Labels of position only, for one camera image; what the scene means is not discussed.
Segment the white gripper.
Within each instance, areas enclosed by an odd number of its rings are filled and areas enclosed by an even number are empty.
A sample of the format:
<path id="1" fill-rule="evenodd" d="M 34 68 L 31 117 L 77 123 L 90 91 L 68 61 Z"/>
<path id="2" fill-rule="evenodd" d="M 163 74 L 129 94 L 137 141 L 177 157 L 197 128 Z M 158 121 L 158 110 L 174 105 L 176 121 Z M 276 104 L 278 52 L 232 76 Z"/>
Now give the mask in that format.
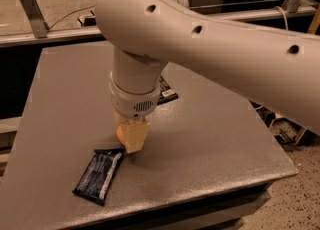
<path id="1" fill-rule="evenodd" d="M 115 109 L 114 118 L 116 130 L 121 125 L 126 139 L 123 145 L 126 153 L 140 151 L 145 143 L 150 129 L 150 122 L 144 117 L 151 114 L 158 103 L 160 85 L 146 94 L 131 94 L 119 88 L 110 76 L 109 89 L 111 103 Z"/>

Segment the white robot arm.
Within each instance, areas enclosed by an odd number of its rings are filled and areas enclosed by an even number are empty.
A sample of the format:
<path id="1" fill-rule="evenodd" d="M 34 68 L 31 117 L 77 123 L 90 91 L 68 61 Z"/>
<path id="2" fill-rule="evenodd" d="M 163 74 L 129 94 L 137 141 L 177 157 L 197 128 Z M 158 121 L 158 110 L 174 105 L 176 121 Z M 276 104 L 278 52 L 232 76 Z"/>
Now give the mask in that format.
<path id="1" fill-rule="evenodd" d="M 172 62 L 320 134 L 317 36 L 214 19 L 187 0 L 97 0 L 95 13 L 114 47 L 110 90 L 123 118 L 155 110 Z"/>

